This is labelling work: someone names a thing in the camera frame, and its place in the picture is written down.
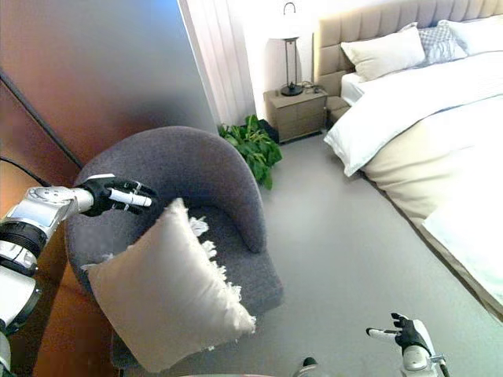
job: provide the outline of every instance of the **nightstand drawer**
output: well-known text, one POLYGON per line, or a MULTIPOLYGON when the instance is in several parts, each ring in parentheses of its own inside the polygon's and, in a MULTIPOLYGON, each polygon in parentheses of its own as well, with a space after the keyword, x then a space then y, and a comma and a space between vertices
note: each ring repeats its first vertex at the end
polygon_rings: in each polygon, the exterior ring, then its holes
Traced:
POLYGON ((325 106, 325 97, 302 102, 296 106, 297 119, 304 119, 307 118, 308 116, 317 115, 320 112, 323 112, 324 106, 325 106))
POLYGON ((325 116, 316 114, 293 122, 280 124, 280 141, 287 141, 294 137, 301 137, 319 131, 323 127, 325 116))
POLYGON ((298 119, 296 106, 286 106, 279 108, 276 112, 277 124, 285 124, 295 122, 298 119))

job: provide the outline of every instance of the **white throw pillow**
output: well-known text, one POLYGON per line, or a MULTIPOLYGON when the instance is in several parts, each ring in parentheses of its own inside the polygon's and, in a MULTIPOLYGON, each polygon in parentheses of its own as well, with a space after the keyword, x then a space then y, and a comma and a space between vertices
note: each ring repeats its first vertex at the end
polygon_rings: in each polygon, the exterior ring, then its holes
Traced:
POLYGON ((342 42, 341 47, 365 81, 411 68, 424 60, 416 27, 369 41, 342 42))
POLYGON ((149 372, 255 330, 239 291, 192 231, 181 199, 134 245, 88 273, 101 309, 149 372))
POLYGON ((443 24, 449 26, 468 55, 503 51, 503 16, 463 23, 440 20, 439 25, 443 24))

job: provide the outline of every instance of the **green leaves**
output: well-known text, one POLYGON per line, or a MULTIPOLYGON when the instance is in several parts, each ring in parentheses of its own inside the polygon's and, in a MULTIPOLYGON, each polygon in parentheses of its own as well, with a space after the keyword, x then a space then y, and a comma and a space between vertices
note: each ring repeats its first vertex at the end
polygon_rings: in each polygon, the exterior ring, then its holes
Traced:
POLYGON ((273 188, 270 168, 283 158, 279 146, 259 125, 257 115, 246 117, 245 126, 219 126, 218 134, 244 157, 257 183, 273 188))

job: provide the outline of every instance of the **upholstered headboard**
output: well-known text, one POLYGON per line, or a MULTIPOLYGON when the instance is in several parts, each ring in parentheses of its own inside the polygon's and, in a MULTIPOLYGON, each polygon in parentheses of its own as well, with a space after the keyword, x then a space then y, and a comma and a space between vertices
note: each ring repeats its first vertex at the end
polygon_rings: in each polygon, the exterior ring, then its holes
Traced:
POLYGON ((341 42, 383 37, 414 21, 418 27, 430 27, 439 20, 464 21, 502 13, 503 0, 394 0, 324 16, 314 33, 314 82, 329 96, 340 95, 341 77, 354 71, 341 42))

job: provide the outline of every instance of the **gray patterned pillow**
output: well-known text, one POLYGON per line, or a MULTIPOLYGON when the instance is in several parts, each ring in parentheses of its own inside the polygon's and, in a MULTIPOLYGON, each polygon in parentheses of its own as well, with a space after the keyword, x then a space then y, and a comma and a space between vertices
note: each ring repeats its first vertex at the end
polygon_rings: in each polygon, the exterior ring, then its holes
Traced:
MULTIPOLYGON (((405 26, 402 30, 416 27, 417 22, 405 26)), ((427 67, 431 64, 446 63, 462 59, 467 53, 459 46, 449 26, 440 24, 437 27, 418 29, 419 38, 423 45, 426 58, 418 67, 427 67)))

